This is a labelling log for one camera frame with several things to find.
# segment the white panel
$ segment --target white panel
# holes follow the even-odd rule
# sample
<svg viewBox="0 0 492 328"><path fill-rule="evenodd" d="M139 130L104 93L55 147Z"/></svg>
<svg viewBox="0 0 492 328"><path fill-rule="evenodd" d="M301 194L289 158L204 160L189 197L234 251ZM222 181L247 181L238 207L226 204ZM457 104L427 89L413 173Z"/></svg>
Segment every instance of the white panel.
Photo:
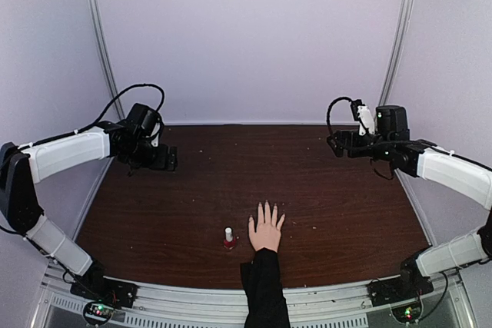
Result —
<svg viewBox="0 0 492 328"><path fill-rule="evenodd" d="M0 144L37 141L97 117L109 96L91 27L87 0L0 0ZM36 186L41 206L69 236L102 165ZM34 247L0 232L2 327L26 327L45 268Z"/></svg>
<svg viewBox="0 0 492 328"><path fill-rule="evenodd" d="M160 84L167 123L324 123L372 108L401 0L98 0L119 89ZM157 104L153 91L138 97ZM347 107L333 122L353 122Z"/></svg>
<svg viewBox="0 0 492 328"><path fill-rule="evenodd" d="M412 138L492 164L490 0L415 0L392 104L407 108ZM485 223L474 201L429 181L410 181L438 242ZM463 273L480 327L490 326L492 265Z"/></svg>

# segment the brown wooden tabletop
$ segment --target brown wooden tabletop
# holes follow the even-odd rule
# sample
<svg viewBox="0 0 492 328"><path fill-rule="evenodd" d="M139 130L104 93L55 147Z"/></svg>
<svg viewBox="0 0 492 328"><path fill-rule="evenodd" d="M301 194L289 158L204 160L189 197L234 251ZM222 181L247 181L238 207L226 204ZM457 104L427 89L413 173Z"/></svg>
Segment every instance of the brown wooden tabletop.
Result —
<svg viewBox="0 0 492 328"><path fill-rule="evenodd" d="M241 288L239 263L254 252L248 215L277 204L284 287L312 287L398 274L427 246L398 180L376 176L367 158L336 158L322 126L166 128L178 147L174 172L114 161L78 243L107 275L180 287ZM231 251L224 229L239 236Z"/></svg>

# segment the finger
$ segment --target finger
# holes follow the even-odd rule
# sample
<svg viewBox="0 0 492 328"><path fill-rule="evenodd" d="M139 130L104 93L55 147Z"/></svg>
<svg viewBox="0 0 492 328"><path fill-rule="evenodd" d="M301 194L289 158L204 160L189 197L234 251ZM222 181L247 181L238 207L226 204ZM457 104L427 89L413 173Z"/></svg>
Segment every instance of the finger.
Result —
<svg viewBox="0 0 492 328"><path fill-rule="evenodd" d="M258 204L258 224L264 223L263 206L261 203Z"/></svg>
<svg viewBox="0 0 492 328"><path fill-rule="evenodd" d="M271 215L271 224L274 227L277 226L277 216L278 216L278 208L277 208L277 204L275 204L274 211L272 212L272 215Z"/></svg>
<svg viewBox="0 0 492 328"><path fill-rule="evenodd" d="M283 214L280 217L280 220L278 221L278 224L277 224L277 229L278 230L281 230L282 229L282 225L284 224L284 220L285 220L285 214Z"/></svg>
<svg viewBox="0 0 492 328"><path fill-rule="evenodd" d="M248 228L249 235L251 236L252 234L254 234L254 218L252 215L249 216Z"/></svg>
<svg viewBox="0 0 492 328"><path fill-rule="evenodd" d="M266 224L271 223L271 211L270 211L270 204L268 203L268 200L264 202L264 222Z"/></svg>

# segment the human hand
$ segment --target human hand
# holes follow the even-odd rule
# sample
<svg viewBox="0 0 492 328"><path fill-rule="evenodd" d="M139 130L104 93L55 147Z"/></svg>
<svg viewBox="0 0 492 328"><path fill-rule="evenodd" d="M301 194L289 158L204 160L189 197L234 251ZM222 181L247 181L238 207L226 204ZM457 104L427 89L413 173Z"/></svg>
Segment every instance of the human hand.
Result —
<svg viewBox="0 0 492 328"><path fill-rule="evenodd" d="M281 228L284 224L285 214L281 216L277 224L278 209L277 205L274 206L273 213L270 212L270 204L268 201L258 204L258 225L256 231L254 230L254 218L249 217L249 240L255 251L259 251L263 248L278 251L278 245L280 244Z"/></svg>

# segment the black sleeve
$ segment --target black sleeve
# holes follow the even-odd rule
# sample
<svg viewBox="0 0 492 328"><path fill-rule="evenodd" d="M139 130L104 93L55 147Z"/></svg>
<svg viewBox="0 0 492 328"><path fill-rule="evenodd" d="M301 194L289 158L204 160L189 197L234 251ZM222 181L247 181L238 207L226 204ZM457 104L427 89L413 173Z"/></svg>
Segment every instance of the black sleeve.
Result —
<svg viewBox="0 0 492 328"><path fill-rule="evenodd" d="M249 308L244 328L291 327L277 253L259 250L252 263L241 265L241 280Z"/></svg>

